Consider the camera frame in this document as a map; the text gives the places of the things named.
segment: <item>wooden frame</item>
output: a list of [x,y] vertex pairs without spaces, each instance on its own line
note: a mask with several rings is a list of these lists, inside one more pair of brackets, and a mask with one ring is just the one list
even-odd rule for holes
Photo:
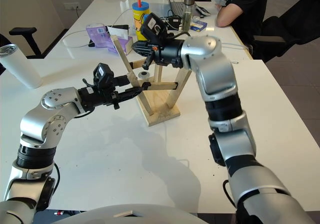
[[161,82],[162,66],[156,65],[154,76],[148,79],[138,80],[133,69],[140,68],[144,60],[129,62],[116,36],[111,36],[128,73],[128,79],[132,86],[141,86],[144,82],[150,82],[151,86],[138,95],[138,102],[144,113],[148,126],[156,125],[166,120],[180,116],[176,102],[184,88],[191,71],[180,69],[174,82]]

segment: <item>power outlet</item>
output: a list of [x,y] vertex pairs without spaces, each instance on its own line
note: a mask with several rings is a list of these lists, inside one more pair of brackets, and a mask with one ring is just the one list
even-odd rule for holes
[[81,6],[78,2],[76,3],[64,3],[65,10],[76,10],[78,7],[78,10],[81,10]]

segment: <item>clear water bottle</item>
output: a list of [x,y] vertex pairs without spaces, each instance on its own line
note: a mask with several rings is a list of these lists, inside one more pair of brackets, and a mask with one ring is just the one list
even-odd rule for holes
[[195,0],[184,0],[184,10],[182,18],[182,31],[188,32],[193,16],[193,8],[195,6]]

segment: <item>person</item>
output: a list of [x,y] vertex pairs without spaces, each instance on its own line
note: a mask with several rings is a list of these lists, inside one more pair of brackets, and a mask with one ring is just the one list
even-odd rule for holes
[[261,35],[267,0],[226,0],[217,16],[217,26],[231,25],[242,42],[252,45],[253,35]]

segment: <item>yellow cup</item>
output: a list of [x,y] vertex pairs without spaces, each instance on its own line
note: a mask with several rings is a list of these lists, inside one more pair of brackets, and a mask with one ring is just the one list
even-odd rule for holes
[[140,32],[140,28],[143,24],[144,16],[150,14],[149,4],[147,2],[141,2],[141,7],[138,6],[138,3],[132,4],[133,9],[133,19],[136,36],[138,40],[147,40]]

